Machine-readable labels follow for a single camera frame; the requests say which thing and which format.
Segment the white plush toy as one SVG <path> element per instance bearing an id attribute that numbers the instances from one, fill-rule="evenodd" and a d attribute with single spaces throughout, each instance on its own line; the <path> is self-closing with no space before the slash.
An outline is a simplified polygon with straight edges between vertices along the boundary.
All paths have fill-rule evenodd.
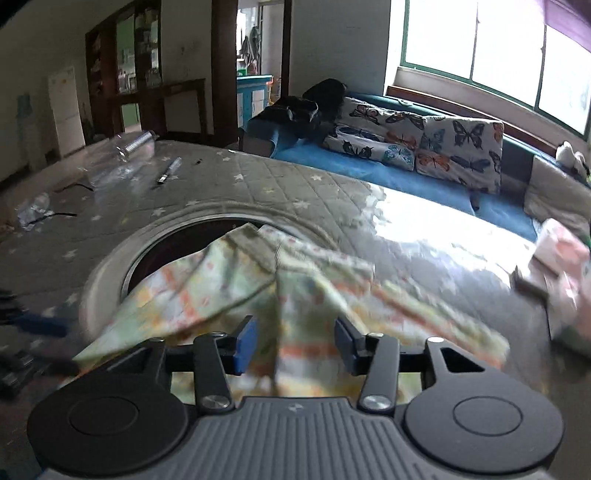
<path id="1" fill-rule="evenodd" d="M 568 141 L 565 141 L 557 148 L 555 159 L 563 169 L 572 174 L 577 174 L 584 179 L 587 179 L 590 175 L 590 167 L 585 156 L 582 152 L 574 151 Z"/>

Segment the grey cushion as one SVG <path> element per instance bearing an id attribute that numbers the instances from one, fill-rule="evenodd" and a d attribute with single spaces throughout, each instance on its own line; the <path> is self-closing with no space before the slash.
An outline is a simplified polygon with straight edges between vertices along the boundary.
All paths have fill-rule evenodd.
<path id="1" fill-rule="evenodd" d="M 590 189 L 535 156 L 524 211 L 539 222 L 555 219 L 575 236 L 590 236 Z"/>

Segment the black bag on sofa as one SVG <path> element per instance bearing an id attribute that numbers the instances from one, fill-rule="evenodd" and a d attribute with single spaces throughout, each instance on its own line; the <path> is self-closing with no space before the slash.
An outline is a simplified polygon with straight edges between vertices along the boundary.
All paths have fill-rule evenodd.
<path id="1" fill-rule="evenodd" d="M 297 139 L 310 137 L 324 123 L 332 123 L 342 107 L 348 86 L 334 78 L 322 80 L 301 96 L 281 96 L 255 119 L 280 127 Z"/>

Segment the black marker pen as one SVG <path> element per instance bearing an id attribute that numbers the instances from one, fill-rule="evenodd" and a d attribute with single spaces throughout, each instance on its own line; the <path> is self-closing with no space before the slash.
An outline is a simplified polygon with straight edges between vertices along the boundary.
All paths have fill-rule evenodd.
<path id="1" fill-rule="evenodd" d="M 176 157 L 172 160 L 162 172 L 162 174 L 157 178 L 156 184 L 163 185 L 168 179 L 170 179 L 175 172 L 178 170 L 180 165 L 182 164 L 182 159 L 180 157 Z"/>

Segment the tissue pack pink green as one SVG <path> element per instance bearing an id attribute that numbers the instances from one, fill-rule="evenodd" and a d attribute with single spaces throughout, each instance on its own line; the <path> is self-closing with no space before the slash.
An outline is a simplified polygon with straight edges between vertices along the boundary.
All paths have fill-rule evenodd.
<path id="1" fill-rule="evenodd" d="M 515 286 L 542 300 L 550 339 L 590 353 L 590 249 L 559 221 L 549 218 L 529 260 L 512 272 Z"/>

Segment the colourful patterned child garment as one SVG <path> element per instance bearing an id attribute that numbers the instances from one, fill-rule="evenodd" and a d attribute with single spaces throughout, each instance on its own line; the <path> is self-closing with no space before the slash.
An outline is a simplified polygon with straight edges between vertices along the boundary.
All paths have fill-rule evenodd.
<path id="1" fill-rule="evenodd" d="M 230 380 L 235 399 L 355 397 L 362 381 L 335 347 L 339 317 L 407 346 L 442 337 L 494 367 L 510 350 L 500 333 L 414 282 L 380 281 L 370 262 L 245 225 L 142 280 L 76 360 L 88 371 L 146 339 L 189 343 L 246 316 L 259 322 L 259 339 L 245 375 Z"/>

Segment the dark wooden shelf cabinet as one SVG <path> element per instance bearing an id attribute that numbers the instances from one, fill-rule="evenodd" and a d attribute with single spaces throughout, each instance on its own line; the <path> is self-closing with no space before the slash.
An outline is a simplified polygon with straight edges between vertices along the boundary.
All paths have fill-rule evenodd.
<path id="1" fill-rule="evenodd" d="M 161 3 L 128 1 L 85 35 L 93 132 L 112 137 L 142 127 L 141 94 L 161 85 Z"/>

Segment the butterfly print pillow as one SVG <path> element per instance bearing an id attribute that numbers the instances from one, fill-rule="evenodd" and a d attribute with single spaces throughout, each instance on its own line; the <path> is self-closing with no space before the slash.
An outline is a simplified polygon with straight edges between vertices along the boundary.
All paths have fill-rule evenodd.
<path id="1" fill-rule="evenodd" d="M 346 97 L 325 149 L 498 195 L 504 124 L 388 110 Z"/>

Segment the blue sofa bed sheet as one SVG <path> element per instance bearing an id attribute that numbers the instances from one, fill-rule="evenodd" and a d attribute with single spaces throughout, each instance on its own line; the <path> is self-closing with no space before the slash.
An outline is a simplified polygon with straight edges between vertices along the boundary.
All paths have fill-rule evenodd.
<path id="1" fill-rule="evenodd" d="M 456 116 L 417 112 L 409 107 L 401 106 L 397 101 L 390 101 L 384 97 L 377 98 L 375 102 L 369 102 L 365 98 L 356 96 L 346 95 L 346 97 L 353 97 L 388 110 L 420 115 Z M 335 121 L 324 123 L 310 137 L 297 139 L 293 135 L 281 131 L 280 127 L 270 126 L 270 124 L 253 117 L 245 125 L 245 141 L 249 142 L 260 155 L 338 173 L 431 200 L 476 216 L 527 240 L 536 239 L 534 222 L 525 213 L 522 198 L 511 193 L 503 185 L 508 178 L 505 170 L 512 162 L 517 163 L 520 171 L 530 172 L 533 161 L 531 151 L 506 140 L 504 137 L 501 160 L 502 186 L 500 193 L 494 195 L 471 190 L 455 182 L 428 177 L 416 171 L 406 171 L 380 162 L 362 160 L 325 149 L 322 143 L 334 126 Z"/>

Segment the white refrigerator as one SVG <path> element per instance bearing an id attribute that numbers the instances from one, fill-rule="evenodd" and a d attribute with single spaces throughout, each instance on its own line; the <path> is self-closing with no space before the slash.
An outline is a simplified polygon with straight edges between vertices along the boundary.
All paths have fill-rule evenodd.
<path id="1" fill-rule="evenodd" d="M 59 155 L 66 157 L 85 146 L 74 68 L 49 76 L 48 92 Z"/>

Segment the clear plastic roll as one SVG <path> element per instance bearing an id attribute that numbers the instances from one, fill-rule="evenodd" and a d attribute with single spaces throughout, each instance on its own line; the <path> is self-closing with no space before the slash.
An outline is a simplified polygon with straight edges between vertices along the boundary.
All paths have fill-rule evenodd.
<path id="1" fill-rule="evenodd" d="M 157 135 L 150 131 L 133 131 L 117 135 L 115 148 L 123 161 L 149 160 L 155 152 Z"/>

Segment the green framed window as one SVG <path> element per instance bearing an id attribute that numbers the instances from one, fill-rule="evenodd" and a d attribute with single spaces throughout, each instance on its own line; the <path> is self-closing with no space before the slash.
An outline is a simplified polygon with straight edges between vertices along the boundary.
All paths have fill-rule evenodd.
<path id="1" fill-rule="evenodd" d="M 587 1 L 408 1 L 401 60 L 590 132 Z"/>

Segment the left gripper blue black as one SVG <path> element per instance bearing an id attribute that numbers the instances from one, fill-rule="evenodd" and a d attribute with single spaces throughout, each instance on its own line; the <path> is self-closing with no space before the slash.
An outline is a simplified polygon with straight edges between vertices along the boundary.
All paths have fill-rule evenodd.
<path id="1" fill-rule="evenodd" d="M 69 334 L 68 321 L 43 316 L 22 306 L 15 294 L 1 290 L 1 327 L 25 335 L 32 344 L 43 340 L 60 340 Z M 13 402 L 21 391 L 38 377 L 74 377 L 80 369 L 73 359 L 43 353 L 39 346 L 1 347 L 1 401 Z"/>

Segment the blue white cabinet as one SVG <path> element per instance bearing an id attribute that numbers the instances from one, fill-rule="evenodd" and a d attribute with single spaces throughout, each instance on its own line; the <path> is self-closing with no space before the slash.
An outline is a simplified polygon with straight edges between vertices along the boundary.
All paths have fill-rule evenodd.
<path id="1" fill-rule="evenodd" d="M 273 75 L 249 75 L 236 78 L 238 128 L 245 128 L 250 119 L 269 106 L 271 85 L 273 85 Z"/>

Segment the clear plastic bottle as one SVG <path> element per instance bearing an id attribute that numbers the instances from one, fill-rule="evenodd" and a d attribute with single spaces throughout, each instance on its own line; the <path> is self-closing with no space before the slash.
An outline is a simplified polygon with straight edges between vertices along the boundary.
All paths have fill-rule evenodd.
<path id="1" fill-rule="evenodd" d="M 17 209 L 18 224 L 28 230 L 50 211 L 50 197 L 46 192 L 25 200 Z"/>

